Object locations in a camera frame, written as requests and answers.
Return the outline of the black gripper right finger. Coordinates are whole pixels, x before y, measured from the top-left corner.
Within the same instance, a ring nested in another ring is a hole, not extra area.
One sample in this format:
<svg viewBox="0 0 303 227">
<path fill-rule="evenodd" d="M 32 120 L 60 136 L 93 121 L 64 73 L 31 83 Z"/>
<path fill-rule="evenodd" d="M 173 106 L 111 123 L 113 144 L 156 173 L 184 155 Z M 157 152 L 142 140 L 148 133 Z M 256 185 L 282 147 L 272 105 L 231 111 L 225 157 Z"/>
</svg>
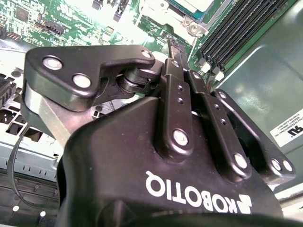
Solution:
<svg viewBox="0 0 303 227">
<path fill-rule="evenodd" d="M 290 160 L 224 91 L 207 89 L 189 68 L 183 46 L 176 49 L 176 58 L 198 112 L 193 122 L 194 155 L 180 167 L 178 181 L 185 186 L 219 186 L 293 180 L 296 170 Z"/>
</svg>

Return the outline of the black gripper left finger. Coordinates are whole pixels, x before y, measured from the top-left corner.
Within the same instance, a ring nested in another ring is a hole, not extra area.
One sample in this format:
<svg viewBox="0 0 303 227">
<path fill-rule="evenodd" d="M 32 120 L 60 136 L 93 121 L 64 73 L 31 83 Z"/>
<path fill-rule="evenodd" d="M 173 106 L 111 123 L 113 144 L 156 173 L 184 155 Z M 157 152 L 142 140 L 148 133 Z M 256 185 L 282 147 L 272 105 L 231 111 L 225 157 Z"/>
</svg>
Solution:
<svg viewBox="0 0 303 227">
<path fill-rule="evenodd" d="M 82 131 L 88 147 L 151 148 L 183 162 L 193 153 L 184 47 L 164 62 L 140 45 L 43 47 L 27 52 L 24 103 L 62 146 Z"/>
</svg>

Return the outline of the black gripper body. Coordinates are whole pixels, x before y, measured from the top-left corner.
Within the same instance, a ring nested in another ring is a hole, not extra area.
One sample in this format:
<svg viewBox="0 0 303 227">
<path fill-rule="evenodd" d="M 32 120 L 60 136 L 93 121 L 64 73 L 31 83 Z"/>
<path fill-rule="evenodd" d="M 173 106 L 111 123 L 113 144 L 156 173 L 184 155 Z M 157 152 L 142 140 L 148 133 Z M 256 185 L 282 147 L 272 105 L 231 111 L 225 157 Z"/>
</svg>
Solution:
<svg viewBox="0 0 303 227">
<path fill-rule="evenodd" d="M 62 157 L 60 227 L 269 227 L 278 200 L 259 174 L 224 176 L 198 116 L 180 163 L 154 148 L 159 101 L 144 98 L 78 129 Z"/>
</svg>

